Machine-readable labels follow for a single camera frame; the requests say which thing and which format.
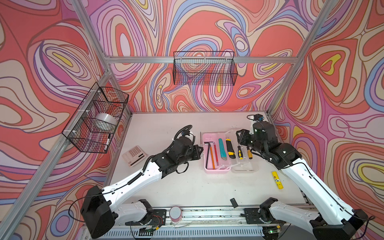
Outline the orange handled hex key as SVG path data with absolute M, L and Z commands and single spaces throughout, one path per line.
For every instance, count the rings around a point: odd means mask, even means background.
M 211 162 L 212 162 L 212 170 L 215 170 L 215 159 L 214 159 L 214 155 L 213 155 L 213 148 L 212 148 L 212 144 L 210 144 L 210 153 L 211 153 Z

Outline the orange handled screwdriver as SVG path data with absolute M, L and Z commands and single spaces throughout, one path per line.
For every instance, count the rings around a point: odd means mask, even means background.
M 247 147 L 247 154 L 248 154 L 248 158 L 251 160 L 253 158 L 253 154 L 249 147 Z

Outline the yellow black utility knife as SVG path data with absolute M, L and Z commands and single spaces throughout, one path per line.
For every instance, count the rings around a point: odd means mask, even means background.
M 232 141 L 230 139 L 226 139 L 226 145 L 227 145 L 228 156 L 230 157 L 230 159 L 236 159 L 236 153 L 234 151 Z

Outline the pink plastic tool box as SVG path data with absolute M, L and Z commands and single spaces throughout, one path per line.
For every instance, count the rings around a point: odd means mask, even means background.
M 201 133 L 203 167 L 207 174 L 248 174 L 258 171 L 255 159 L 237 142 L 236 129 Z

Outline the teal utility knife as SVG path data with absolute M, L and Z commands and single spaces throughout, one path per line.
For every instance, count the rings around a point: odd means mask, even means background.
M 227 154 L 226 154 L 226 149 L 225 149 L 225 146 L 224 146 L 224 141 L 223 141 L 222 138 L 219 138 L 219 148 L 220 148 L 221 159 L 226 161 L 227 160 Z

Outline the yellow black screwdriver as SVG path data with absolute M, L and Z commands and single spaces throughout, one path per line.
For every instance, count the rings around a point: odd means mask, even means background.
M 243 154 L 243 151 L 242 151 L 242 147 L 241 146 L 238 146 L 238 158 L 240 160 L 242 160 L 244 158 L 244 154 Z

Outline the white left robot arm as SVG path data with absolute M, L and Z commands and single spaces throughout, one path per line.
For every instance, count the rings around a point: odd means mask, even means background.
M 94 186 L 87 191 L 80 213 L 91 238 L 102 237 L 115 224 L 145 225 L 151 221 L 153 208 L 147 200 L 130 204 L 127 210 L 121 209 L 121 204 L 144 187 L 177 173 L 179 166 L 201 158 L 204 149 L 195 143 L 192 127 L 181 128 L 165 150 L 147 158 L 141 170 L 115 184 L 102 189 Z

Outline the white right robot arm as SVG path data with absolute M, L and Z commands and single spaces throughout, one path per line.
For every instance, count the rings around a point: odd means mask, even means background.
M 264 121 L 262 115 L 248 115 L 247 118 L 251 121 L 251 129 L 236 132 L 238 143 L 290 178 L 316 207 L 316 211 L 305 211 L 270 197 L 260 205 L 253 218 L 263 223 L 294 224 L 318 240 L 353 240 L 361 227 L 367 228 L 375 219 L 362 209 L 353 209 L 335 194 L 295 147 L 278 141 L 275 126 Z

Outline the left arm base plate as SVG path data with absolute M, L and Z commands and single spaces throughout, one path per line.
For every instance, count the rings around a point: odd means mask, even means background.
M 154 209 L 146 214 L 139 222 L 126 222 L 126 226 L 150 226 L 151 228 L 161 227 L 166 223 L 167 210 Z

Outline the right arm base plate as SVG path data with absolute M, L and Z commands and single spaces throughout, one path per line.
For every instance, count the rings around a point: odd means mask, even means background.
M 245 208 L 244 212 L 240 214 L 241 217 L 246 219 L 247 224 L 278 224 L 283 226 L 286 222 L 276 220 L 269 216 L 266 219 L 263 218 L 260 208 Z

